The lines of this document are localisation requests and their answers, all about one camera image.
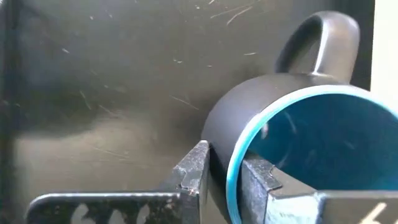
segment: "mug handle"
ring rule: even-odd
[[[312,74],[349,83],[358,53],[359,26],[350,16],[334,11],[315,13],[298,27],[276,61],[276,72],[289,72],[299,53],[315,38],[320,38],[320,47]]]

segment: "dark background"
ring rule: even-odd
[[[359,22],[352,84],[370,86],[372,0],[24,0],[20,7],[10,53],[18,63],[3,60],[1,114],[18,214],[48,192],[155,187],[200,139],[215,102],[271,73],[284,42],[314,12],[337,10]],[[311,55],[299,70],[310,70]],[[205,223],[221,223],[210,204]]]

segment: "turquoise mug rim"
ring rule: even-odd
[[[247,123],[238,140],[236,141],[231,160],[228,164],[226,175],[226,203],[232,223],[242,223],[238,210],[238,200],[236,197],[238,174],[243,157],[256,134],[264,125],[268,123],[271,118],[273,118],[277,113],[281,112],[286,107],[309,97],[330,94],[356,96],[358,98],[368,100],[371,103],[374,103],[390,112],[398,119],[398,111],[388,107],[385,102],[372,95],[371,92],[349,85],[318,85],[302,88],[300,90],[293,91],[271,103]]]

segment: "mug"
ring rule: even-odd
[[[316,38],[313,72],[290,72]],[[317,190],[398,190],[398,113],[349,85],[358,45],[354,19],[315,13],[282,49],[276,74],[246,80],[210,111],[201,137],[220,163],[233,223],[241,223],[236,192],[247,150]]]

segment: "scratched surface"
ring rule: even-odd
[[[373,4],[361,1],[359,12],[340,0],[25,0],[13,102],[17,208],[46,192],[156,186],[199,140],[216,100],[271,72],[303,19],[348,12],[371,40]],[[362,41],[354,75],[363,87],[369,49]],[[222,223],[214,207],[208,213]]]

